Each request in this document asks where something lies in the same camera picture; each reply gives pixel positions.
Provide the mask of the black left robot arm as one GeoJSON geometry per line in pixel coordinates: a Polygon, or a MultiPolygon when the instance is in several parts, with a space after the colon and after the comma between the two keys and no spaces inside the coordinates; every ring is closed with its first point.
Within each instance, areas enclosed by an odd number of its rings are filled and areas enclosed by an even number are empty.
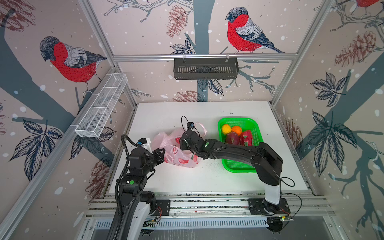
{"type": "Polygon", "coordinates": [[[107,236],[108,240],[137,240],[148,215],[157,208],[154,192],[145,191],[155,167],[164,162],[165,149],[151,151],[148,139],[134,143],[121,136],[126,163],[116,180],[114,195],[116,212],[107,236]]]}

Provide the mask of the black hanging wall basket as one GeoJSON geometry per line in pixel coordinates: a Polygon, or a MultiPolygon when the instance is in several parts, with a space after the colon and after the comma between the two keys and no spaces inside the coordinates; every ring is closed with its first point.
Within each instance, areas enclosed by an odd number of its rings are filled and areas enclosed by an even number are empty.
{"type": "Polygon", "coordinates": [[[174,59],[176,80],[230,80],[238,73],[237,58],[174,59]]]}

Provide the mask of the pink plastic bag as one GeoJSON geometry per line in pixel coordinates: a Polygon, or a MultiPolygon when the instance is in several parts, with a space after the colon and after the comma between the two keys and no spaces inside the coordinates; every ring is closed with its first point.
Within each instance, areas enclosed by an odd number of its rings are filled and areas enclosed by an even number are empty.
{"type": "Polygon", "coordinates": [[[191,151],[181,150],[181,137],[183,128],[174,130],[170,135],[165,132],[158,133],[151,142],[152,150],[165,149],[165,163],[185,168],[195,168],[203,159],[191,151]]]}

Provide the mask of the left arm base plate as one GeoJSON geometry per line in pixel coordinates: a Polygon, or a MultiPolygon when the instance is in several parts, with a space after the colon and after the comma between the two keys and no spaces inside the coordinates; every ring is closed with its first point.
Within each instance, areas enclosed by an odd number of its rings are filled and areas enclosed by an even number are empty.
{"type": "Polygon", "coordinates": [[[169,216],[171,208],[170,200],[156,200],[155,208],[151,209],[149,216],[169,216]]]}

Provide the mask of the green plastic basket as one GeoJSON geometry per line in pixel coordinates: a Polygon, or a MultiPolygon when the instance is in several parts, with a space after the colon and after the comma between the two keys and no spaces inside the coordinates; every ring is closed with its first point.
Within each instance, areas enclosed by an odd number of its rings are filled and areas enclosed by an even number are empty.
{"type": "MultiPolygon", "coordinates": [[[[223,118],[218,122],[219,138],[221,142],[226,143],[225,142],[226,135],[223,135],[221,131],[221,127],[224,124],[230,125],[231,128],[234,126],[239,126],[242,128],[243,132],[250,130],[253,135],[253,146],[257,146],[259,145],[259,143],[264,141],[262,138],[259,126],[254,120],[250,118],[223,118]]],[[[238,173],[255,173],[256,172],[254,167],[244,163],[236,162],[233,160],[223,159],[222,164],[224,168],[231,173],[238,174],[238,173]]]]}

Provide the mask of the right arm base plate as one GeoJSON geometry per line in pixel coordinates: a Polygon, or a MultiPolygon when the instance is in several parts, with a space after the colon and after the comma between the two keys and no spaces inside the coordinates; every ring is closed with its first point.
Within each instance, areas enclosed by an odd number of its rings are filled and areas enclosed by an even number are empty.
{"type": "Polygon", "coordinates": [[[290,215],[291,211],[286,199],[281,198],[278,205],[273,205],[265,199],[248,199],[249,211],[251,215],[290,215]]]}

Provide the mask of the orange tangerine fruit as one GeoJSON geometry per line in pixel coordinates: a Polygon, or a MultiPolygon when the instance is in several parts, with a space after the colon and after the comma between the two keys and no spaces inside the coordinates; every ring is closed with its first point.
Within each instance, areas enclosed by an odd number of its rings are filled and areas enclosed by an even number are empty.
{"type": "Polygon", "coordinates": [[[243,130],[239,126],[232,127],[232,132],[236,133],[238,136],[240,136],[243,133],[243,130]]]}

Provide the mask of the red dragon fruit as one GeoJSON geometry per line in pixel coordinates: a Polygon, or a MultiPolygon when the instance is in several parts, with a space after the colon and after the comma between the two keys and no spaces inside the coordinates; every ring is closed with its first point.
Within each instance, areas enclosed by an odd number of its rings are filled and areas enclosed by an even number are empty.
{"type": "Polygon", "coordinates": [[[252,146],[253,145],[253,135],[250,130],[242,132],[239,140],[240,146],[252,146]]]}

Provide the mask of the yellow orange fruit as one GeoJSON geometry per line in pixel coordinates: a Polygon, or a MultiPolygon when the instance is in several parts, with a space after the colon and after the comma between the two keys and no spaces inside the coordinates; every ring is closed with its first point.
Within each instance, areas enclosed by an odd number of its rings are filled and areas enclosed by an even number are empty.
{"type": "Polygon", "coordinates": [[[229,133],[232,132],[232,128],[231,128],[230,125],[228,125],[228,124],[224,124],[224,125],[222,125],[222,127],[221,127],[221,131],[222,131],[223,135],[227,135],[227,134],[229,134],[229,133]]]}

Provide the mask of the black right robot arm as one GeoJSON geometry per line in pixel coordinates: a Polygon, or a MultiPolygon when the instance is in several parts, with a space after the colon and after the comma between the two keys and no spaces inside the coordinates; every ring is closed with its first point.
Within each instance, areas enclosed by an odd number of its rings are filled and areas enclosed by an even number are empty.
{"type": "Polygon", "coordinates": [[[257,146],[238,146],[214,139],[203,139],[187,130],[180,139],[181,150],[189,150],[202,159],[227,159],[255,168],[265,184],[265,197],[258,208],[261,215],[272,216],[280,210],[282,158],[266,143],[257,146]]]}

